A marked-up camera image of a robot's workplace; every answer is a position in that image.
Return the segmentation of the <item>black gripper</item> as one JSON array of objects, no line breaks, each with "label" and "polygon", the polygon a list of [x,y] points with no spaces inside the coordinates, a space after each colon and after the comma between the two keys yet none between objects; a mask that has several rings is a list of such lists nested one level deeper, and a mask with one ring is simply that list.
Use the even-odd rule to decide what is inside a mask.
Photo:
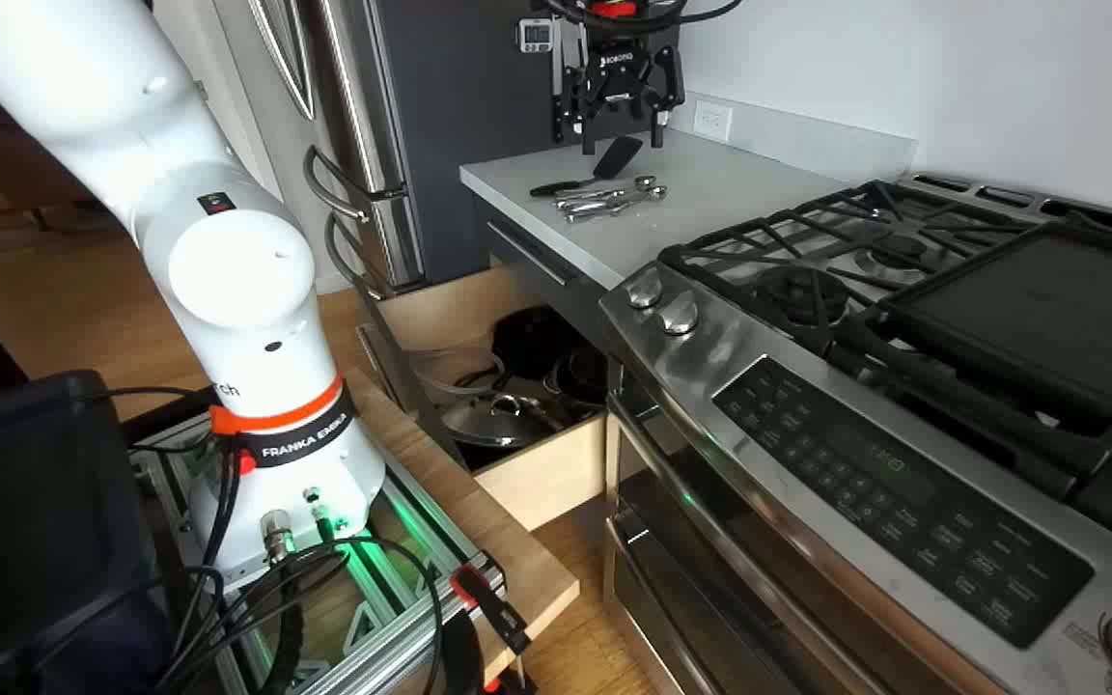
[{"label": "black gripper", "polygon": [[685,0],[546,0],[551,45],[551,138],[595,147],[605,135],[665,128],[685,105]]}]

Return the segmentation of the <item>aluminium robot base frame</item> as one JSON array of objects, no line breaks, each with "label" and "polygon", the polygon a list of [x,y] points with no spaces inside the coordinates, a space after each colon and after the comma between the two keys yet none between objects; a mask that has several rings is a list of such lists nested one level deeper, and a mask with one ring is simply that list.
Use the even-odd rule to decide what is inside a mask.
[{"label": "aluminium robot base frame", "polygon": [[130,462],[194,562],[194,616],[161,695],[503,695],[578,584],[485,491],[429,447],[385,460],[363,525],[330,491],[272,505],[251,562],[212,568],[230,445],[203,414],[130,429]]}]

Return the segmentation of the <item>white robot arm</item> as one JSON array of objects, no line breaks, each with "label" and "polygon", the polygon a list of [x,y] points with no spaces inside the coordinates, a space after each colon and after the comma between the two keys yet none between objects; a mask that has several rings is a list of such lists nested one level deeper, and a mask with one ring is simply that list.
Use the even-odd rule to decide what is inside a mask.
[{"label": "white robot arm", "polygon": [[236,157],[139,0],[0,0],[0,109],[130,236],[203,365],[224,485],[189,491],[210,562],[251,584],[326,518],[363,527],[385,455],[318,312],[318,263]]}]

